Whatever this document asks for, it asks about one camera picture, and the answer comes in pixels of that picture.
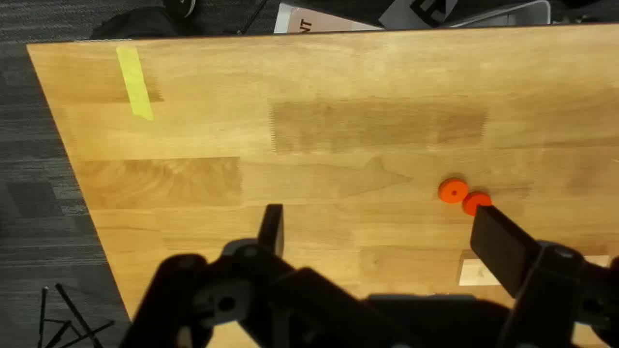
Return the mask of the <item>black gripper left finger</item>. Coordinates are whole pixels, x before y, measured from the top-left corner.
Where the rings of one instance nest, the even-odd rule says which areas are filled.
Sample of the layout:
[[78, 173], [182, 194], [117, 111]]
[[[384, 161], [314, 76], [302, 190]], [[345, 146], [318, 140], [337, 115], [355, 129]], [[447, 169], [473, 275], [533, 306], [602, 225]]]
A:
[[283, 262], [285, 254], [285, 208], [271, 204], [262, 216], [258, 235], [254, 239], [233, 241], [225, 246], [221, 260], [225, 264], [266, 272]]

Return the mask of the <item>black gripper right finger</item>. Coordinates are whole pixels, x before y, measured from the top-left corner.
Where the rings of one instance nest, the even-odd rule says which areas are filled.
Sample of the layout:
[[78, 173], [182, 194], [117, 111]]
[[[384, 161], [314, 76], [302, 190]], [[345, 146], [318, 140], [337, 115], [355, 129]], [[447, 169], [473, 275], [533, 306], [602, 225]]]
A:
[[517, 303], [581, 299], [581, 256], [536, 241], [494, 206], [476, 212], [471, 248]]

